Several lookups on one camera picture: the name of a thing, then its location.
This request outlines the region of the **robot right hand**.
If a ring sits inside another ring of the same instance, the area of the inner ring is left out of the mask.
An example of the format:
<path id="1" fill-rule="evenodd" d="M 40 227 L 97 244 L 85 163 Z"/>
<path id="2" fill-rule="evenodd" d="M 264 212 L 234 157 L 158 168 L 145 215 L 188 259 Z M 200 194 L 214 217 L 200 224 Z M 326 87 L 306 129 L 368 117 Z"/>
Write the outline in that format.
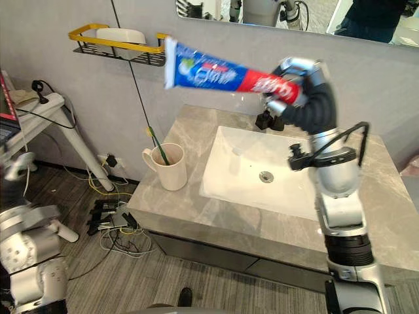
<path id="1" fill-rule="evenodd" d="M 296 75 L 302 79 L 297 106 L 287 105 L 278 96 L 264 95 L 265 108 L 285 124 L 315 135 L 337 127 L 337 104 L 327 65 L 321 60 L 288 57 L 273 70 L 275 75 Z"/>

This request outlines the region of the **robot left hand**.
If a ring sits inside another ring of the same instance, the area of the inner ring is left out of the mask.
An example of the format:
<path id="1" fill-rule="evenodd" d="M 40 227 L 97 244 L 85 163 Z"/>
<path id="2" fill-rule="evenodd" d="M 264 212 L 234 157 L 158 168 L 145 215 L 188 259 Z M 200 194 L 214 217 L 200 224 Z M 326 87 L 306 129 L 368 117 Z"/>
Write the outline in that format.
<path id="1" fill-rule="evenodd" d="M 1 212 L 28 204 L 24 196 L 24 190 L 29 166 L 34 159 L 35 154 L 27 152 L 17 157 L 6 168 L 4 175 L 1 177 Z"/>

